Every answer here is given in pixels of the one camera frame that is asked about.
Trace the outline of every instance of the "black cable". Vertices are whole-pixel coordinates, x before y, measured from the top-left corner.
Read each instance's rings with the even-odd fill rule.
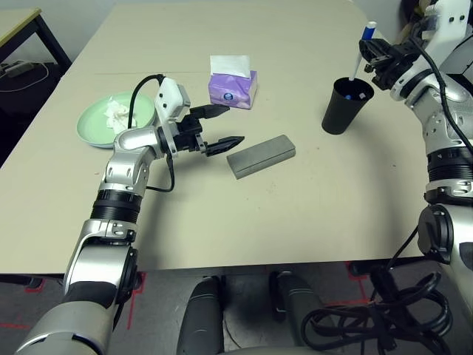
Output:
[[[128,129],[132,128],[132,121],[133,121],[133,109],[135,107],[135,99],[136,95],[138,95],[138,92],[140,91],[141,87],[146,84],[148,81],[156,79],[158,83],[163,82],[164,80],[164,75],[163,74],[154,74],[154,75],[148,75],[145,77],[142,81],[138,83],[138,85],[135,87],[132,93],[132,99],[130,100],[130,110],[128,113]]]
[[[135,87],[135,89],[133,90],[133,93],[132,93],[132,98],[130,100],[130,110],[129,110],[129,114],[128,114],[128,129],[132,128],[133,109],[135,107],[136,96],[138,95],[138,92],[140,91],[141,87],[144,84],[146,84],[148,81],[151,81],[153,79],[156,79],[158,81],[158,83],[161,85],[164,78],[165,78],[165,76],[163,74],[148,75],[142,81],[140,81],[138,83],[138,85]],[[166,163],[168,164],[169,175],[171,176],[171,186],[168,189],[161,189],[159,187],[147,186],[146,189],[153,190],[153,191],[158,191],[158,192],[171,192],[174,189],[174,183],[175,183],[174,164],[172,162],[171,153],[167,154]]]
[[[174,165],[172,163],[172,155],[169,153],[166,157],[166,163],[169,168],[169,175],[171,176],[171,186],[168,189],[160,189],[159,187],[147,186],[148,190],[158,191],[158,192],[171,192],[174,189]]]
[[[412,239],[414,239],[415,235],[417,234],[419,228],[416,226],[414,230],[412,231],[411,235],[406,239],[404,244],[398,249],[398,251],[393,255],[391,260],[387,263],[386,268],[389,270],[392,268],[396,260],[398,259],[399,255],[404,251],[405,248],[412,242]]]
[[[230,338],[230,340],[233,342],[233,344],[236,345],[238,349],[241,349],[242,347],[240,346],[240,344],[238,344],[238,342],[233,338],[230,331],[228,330],[227,319],[225,318],[225,316],[223,317],[223,325],[225,326],[225,331],[227,332],[227,335]]]
[[[426,51],[422,48],[422,46],[413,37],[410,38],[410,41],[415,45],[415,47],[418,49],[421,55],[425,58],[425,60],[431,67],[432,71],[434,72],[434,75],[438,81],[438,86],[440,90],[440,101],[442,104],[443,114],[445,115],[450,126],[452,126],[453,130],[455,131],[455,133],[457,133],[458,137],[461,139],[463,144],[465,144],[470,154],[473,155],[472,144],[469,142],[469,139],[463,134],[462,130],[460,129],[460,127],[458,127],[458,125],[455,123],[455,120],[452,117],[452,113],[450,112],[449,106],[447,104],[447,98],[446,98],[446,93],[445,93],[446,84],[445,84],[444,79],[442,78],[442,75],[439,69],[437,68],[437,65],[435,65],[432,58],[430,58],[430,55],[426,53]]]
[[[304,342],[316,351],[326,351],[341,346],[371,339],[378,340],[378,353],[384,355],[383,339],[399,339],[409,342],[419,342],[435,355],[450,354],[448,345],[442,336],[452,326],[452,313],[447,299],[435,287],[440,282],[440,273],[435,272],[424,277],[414,287],[400,290],[393,303],[370,303],[368,306],[333,306],[311,311],[302,320],[301,335]],[[428,322],[406,324],[395,317],[400,307],[407,307],[419,300],[428,300],[440,306],[436,317]],[[326,318],[338,317],[337,326],[326,326],[320,323]],[[324,337],[341,337],[341,339],[316,344],[307,336],[310,324],[312,330]]]

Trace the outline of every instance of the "power strip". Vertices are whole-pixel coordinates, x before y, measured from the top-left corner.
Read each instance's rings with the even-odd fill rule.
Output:
[[[16,76],[28,72],[33,69],[35,65],[29,61],[22,61],[21,63],[15,64],[5,69],[5,74],[9,78],[15,78]]]

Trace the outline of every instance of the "green plate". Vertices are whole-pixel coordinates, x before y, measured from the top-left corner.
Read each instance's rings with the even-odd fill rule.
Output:
[[[113,148],[115,133],[112,128],[106,126],[105,111],[110,97],[122,105],[130,106],[132,92],[120,92],[107,96],[93,105],[89,106],[77,122],[77,133],[82,141],[98,148]],[[148,96],[138,94],[135,99],[133,118],[136,120],[137,128],[148,126],[156,117],[153,100]]]

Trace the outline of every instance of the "floor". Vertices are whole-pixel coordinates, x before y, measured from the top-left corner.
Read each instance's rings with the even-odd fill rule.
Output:
[[[144,274],[142,288],[134,292],[123,310],[112,335],[109,354],[174,355],[188,296],[203,276],[211,274],[227,275],[231,298],[225,320],[240,346],[290,346],[287,324],[273,321],[268,299],[268,275],[282,269],[305,278],[326,305],[366,302],[372,291],[370,281],[351,277],[345,263],[148,272]],[[393,272],[398,285],[407,287],[432,271],[440,271],[440,267],[425,262]],[[445,337],[452,354],[473,354],[472,327],[460,309],[459,295],[446,277],[438,289],[449,298],[452,306],[454,325]],[[0,354],[12,354],[40,316],[60,299],[61,286],[54,280],[47,280],[38,290],[30,292],[23,286],[0,284]],[[429,304],[417,308],[416,314],[424,319],[434,311]],[[236,348],[225,332],[225,350]],[[359,354],[359,345],[345,348],[344,353]],[[375,343],[368,342],[366,354],[375,353]],[[393,353],[430,354],[421,345],[408,342],[398,342],[398,349]]]

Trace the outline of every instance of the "table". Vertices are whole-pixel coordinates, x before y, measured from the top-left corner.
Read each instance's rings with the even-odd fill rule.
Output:
[[[390,257],[426,205],[420,123],[376,89],[343,135],[321,129],[365,23],[342,0],[115,7],[0,171],[0,272],[64,272],[111,155],[78,139],[82,110],[151,72],[183,84],[193,106],[207,104],[208,56],[228,53],[251,56],[259,89],[251,110],[203,121],[204,138],[244,135],[237,151],[286,134],[296,156],[235,180],[225,155],[180,153],[175,190],[143,199],[140,269]],[[153,97],[154,85],[143,92]],[[154,162],[150,184],[167,179],[166,163]],[[404,253],[415,255],[415,244]]]
[[[41,9],[0,11],[0,61],[13,53],[34,33],[42,40],[64,74],[71,61],[41,17]]]

